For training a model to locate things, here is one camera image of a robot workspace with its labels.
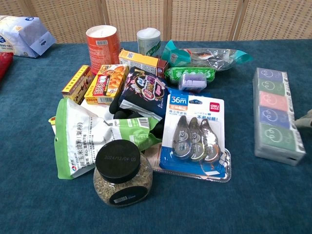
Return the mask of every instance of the white cylindrical container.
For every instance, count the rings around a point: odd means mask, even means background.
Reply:
[[[156,57],[160,55],[160,31],[145,28],[137,32],[138,52],[142,55]]]

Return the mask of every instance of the red object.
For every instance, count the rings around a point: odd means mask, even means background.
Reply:
[[[13,53],[0,53],[0,80],[13,61]]]

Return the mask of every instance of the yellow box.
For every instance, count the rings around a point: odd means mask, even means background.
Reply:
[[[129,69],[137,67],[150,72],[159,78],[164,78],[164,72],[168,69],[168,62],[159,58],[154,58],[122,49],[119,53],[119,62],[127,64]]]
[[[110,104],[121,92],[129,73],[126,64],[102,65],[84,95],[88,104]]]
[[[63,97],[68,97],[80,105],[92,81],[93,75],[90,67],[82,65],[62,90]]]

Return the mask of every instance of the wicker screen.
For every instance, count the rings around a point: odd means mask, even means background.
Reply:
[[[17,0],[0,0],[0,15],[23,16],[23,12]]]
[[[31,4],[58,43],[86,42],[87,29],[104,24],[97,0],[31,0]]]
[[[235,39],[311,39],[312,0],[249,0]]]
[[[106,0],[109,24],[117,28],[120,41],[136,41],[137,31],[152,27],[163,39],[163,0]]]
[[[171,39],[229,40],[238,3],[239,0],[172,0]]]

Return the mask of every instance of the small purple container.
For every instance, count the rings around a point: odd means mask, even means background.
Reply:
[[[183,74],[179,80],[179,90],[199,93],[207,87],[207,80],[204,74]]]

